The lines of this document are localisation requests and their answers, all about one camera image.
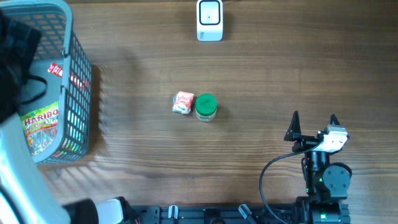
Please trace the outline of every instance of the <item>wooden table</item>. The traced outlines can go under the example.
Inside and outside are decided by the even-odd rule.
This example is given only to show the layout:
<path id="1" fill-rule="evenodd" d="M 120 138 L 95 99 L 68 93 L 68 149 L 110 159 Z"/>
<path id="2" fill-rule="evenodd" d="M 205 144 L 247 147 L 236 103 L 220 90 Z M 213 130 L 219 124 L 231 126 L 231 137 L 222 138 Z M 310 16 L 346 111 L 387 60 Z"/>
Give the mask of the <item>wooden table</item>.
<path id="1" fill-rule="evenodd" d="M 304 134 L 335 113 L 351 136 L 353 223 L 398 218 L 398 3 L 228 1 L 224 39 L 196 39 L 195 1 L 72 4 L 93 65 L 90 153 L 39 166 L 60 203 L 125 196 L 133 205 L 259 205 L 258 179 L 292 114 Z M 216 119 L 171 111 L 179 90 L 211 93 Z M 305 195 L 301 156 L 267 172 L 272 203 Z"/>

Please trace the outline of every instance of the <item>black cable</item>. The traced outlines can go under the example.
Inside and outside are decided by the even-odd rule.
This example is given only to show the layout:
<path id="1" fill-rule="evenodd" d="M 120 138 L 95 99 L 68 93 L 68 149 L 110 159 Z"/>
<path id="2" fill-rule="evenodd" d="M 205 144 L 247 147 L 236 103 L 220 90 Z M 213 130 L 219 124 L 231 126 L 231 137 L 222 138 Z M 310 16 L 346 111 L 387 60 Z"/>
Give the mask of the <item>black cable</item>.
<path id="1" fill-rule="evenodd" d="M 290 153 L 290 154 L 286 154 L 286 155 L 283 155 L 283 156 L 279 156 L 279 157 L 277 157 L 277 158 L 271 160 L 271 161 L 268 162 L 268 164 L 263 168 L 263 170 L 262 170 L 262 172 L 261 172 L 261 174 L 260 174 L 260 184 L 259 184 L 259 185 L 260 185 L 260 195 L 261 195 L 262 202 L 264 202 L 264 205 L 265 205 L 266 208 L 268 209 L 269 213 L 271 213 L 273 216 L 275 216 L 275 218 L 278 219 L 278 220 L 279 220 L 280 222 L 282 222 L 283 224 L 288 224 L 288 223 L 285 222 L 285 221 L 283 221 L 281 218 L 279 218 L 279 217 L 272 211 L 272 209 L 270 208 L 270 206 L 269 206 L 268 203 L 267 203 L 267 200 L 266 200 L 264 194 L 262 193 L 262 178 L 264 177 L 264 173 L 266 172 L 267 168 L 268 168 L 269 166 L 271 166 L 274 162 L 276 162 L 276 161 L 278 161 L 278 160 L 281 160 L 281 159 L 284 159 L 284 158 L 286 158 L 286 157 L 296 156 L 296 155 L 299 155 L 299 154 L 301 154 L 301 153 L 309 152 L 309 151 L 311 151 L 312 149 L 315 149 L 316 147 L 318 147 L 321 143 L 322 143 L 322 142 L 318 143 L 316 146 L 314 146 L 314 147 L 312 147 L 312 148 L 310 148 L 310 149 L 303 150 L 303 151 L 299 151 L 299 152 L 293 152 L 293 153 Z"/>
<path id="2" fill-rule="evenodd" d="M 351 168 L 349 168 L 349 166 L 347 166 L 346 164 L 342 163 L 342 162 L 334 162 L 332 164 L 330 164 L 331 166 L 340 166 L 344 169 L 346 169 L 349 173 L 349 177 L 351 178 L 353 176 L 353 171 L 351 170 Z"/>
<path id="3" fill-rule="evenodd" d="M 44 83 L 45 84 L 45 88 L 44 88 L 44 90 L 41 93 L 35 95 L 30 100 L 21 102 L 21 104 L 28 104 L 28 103 L 31 103 L 33 101 L 36 101 L 36 100 L 40 99 L 41 97 L 43 97 L 45 95 L 45 92 L 47 91 L 47 81 L 44 78 L 38 77 L 38 76 L 35 76 L 35 75 L 29 75 L 29 79 L 30 80 L 37 80 L 37 81 L 40 81 L 40 82 Z"/>

